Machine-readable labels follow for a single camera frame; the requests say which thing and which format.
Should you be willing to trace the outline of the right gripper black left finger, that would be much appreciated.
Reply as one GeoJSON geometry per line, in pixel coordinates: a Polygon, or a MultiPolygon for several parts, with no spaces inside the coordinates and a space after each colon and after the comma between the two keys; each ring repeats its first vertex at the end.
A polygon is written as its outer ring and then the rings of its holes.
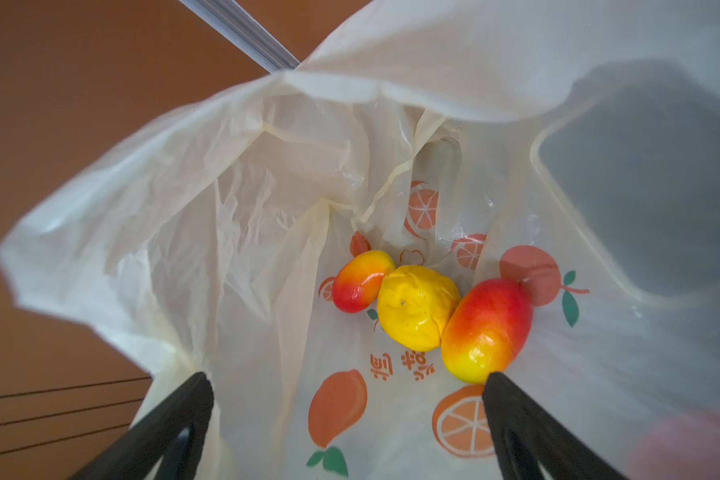
{"type": "Polygon", "coordinates": [[[193,479],[214,405],[206,375],[182,383],[123,437],[72,475],[74,479],[193,479]]]}

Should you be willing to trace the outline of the red yellow peach front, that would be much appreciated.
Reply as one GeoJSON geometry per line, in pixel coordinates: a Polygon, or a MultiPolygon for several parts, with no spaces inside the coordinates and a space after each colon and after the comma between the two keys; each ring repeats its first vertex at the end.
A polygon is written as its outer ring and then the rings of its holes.
{"type": "Polygon", "coordinates": [[[395,269],[393,259],[383,251],[358,255],[336,276],[332,287],[335,306],[350,314],[365,310],[377,299],[383,279],[395,269]]]}

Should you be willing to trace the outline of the orange yellow mango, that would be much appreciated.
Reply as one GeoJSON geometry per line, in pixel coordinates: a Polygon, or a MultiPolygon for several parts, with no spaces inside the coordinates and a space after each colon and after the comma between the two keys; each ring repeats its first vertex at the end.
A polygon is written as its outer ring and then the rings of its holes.
{"type": "Polygon", "coordinates": [[[490,279],[459,303],[441,342],[446,369],[469,384],[483,384],[505,370],[522,351],[531,331],[533,306],[516,282],[490,279]]]}

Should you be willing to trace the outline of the white grey tissue box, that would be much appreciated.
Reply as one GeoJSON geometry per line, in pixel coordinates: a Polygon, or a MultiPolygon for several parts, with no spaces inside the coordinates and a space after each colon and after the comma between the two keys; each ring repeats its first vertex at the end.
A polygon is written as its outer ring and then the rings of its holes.
{"type": "Polygon", "coordinates": [[[542,122],[533,165],[618,285],[720,302],[720,95],[666,62],[611,63],[542,122]]]}

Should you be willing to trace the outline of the cream plastic bag orange print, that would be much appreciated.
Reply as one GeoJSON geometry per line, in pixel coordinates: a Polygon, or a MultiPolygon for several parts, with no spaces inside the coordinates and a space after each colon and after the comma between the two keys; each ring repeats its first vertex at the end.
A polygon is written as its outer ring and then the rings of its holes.
{"type": "Polygon", "coordinates": [[[213,413],[201,479],[497,479],[479,386],[330,279],[363,243],[536,300],[508,377],[630,479],[720,479],[720,302],[625,292],[535,169],[543,116],[611,63],[720,95],[720,1],[375,1],[296,69],[177,109],[21,219],[23,308],[91,327],[213,413]]]}

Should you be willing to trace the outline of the yellow bumpy fruit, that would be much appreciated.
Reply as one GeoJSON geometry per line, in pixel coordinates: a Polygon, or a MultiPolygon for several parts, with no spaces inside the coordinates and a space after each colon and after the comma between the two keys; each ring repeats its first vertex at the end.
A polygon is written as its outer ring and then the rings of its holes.
{"type": "Polygon", "coordinates": [[[377,298],[380,326],[394,341],[416,352],[440,347],[442,335],[461,295],[447,276],[406,265],[382,281],[377,298]]]}

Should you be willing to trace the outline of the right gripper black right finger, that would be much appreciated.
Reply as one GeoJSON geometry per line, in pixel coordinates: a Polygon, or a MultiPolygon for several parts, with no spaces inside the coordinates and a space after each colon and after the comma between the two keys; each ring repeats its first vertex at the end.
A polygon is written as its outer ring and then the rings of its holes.
{"type": "Polygon", "coordinates": [[[489,375],[482,393],[495,454],[505,479],[622,479],[505,374],[489,375]]]}

